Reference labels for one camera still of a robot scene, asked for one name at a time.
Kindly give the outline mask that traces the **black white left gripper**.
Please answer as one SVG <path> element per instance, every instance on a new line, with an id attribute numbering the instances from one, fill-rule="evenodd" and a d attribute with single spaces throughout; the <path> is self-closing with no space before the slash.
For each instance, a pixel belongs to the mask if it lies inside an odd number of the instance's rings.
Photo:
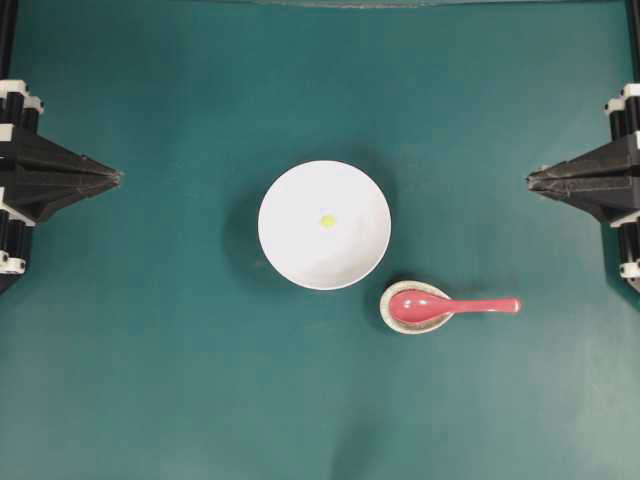
<path id="1" fill-rule="evenodd" d="M 2 274 L 26 272 L 35 223 L 120 185 L 119 171 L 35 134 L 43 111 L 25 81 L 1 81 Z"/>

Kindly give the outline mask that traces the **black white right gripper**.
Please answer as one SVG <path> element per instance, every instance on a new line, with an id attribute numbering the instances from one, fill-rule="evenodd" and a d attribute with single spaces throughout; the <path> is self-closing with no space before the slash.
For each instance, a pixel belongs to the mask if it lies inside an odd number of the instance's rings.
<path id="1" fill-rule="evenodd" d="M 639 84 L 608 101 L 614 141 L 574 159 L 543 167 L 528 177 L 528 189 L 610 224 L 619 242 L 619 274 L 639 277 Z M 627 178 L 605 177 L 624 172 Z"/>

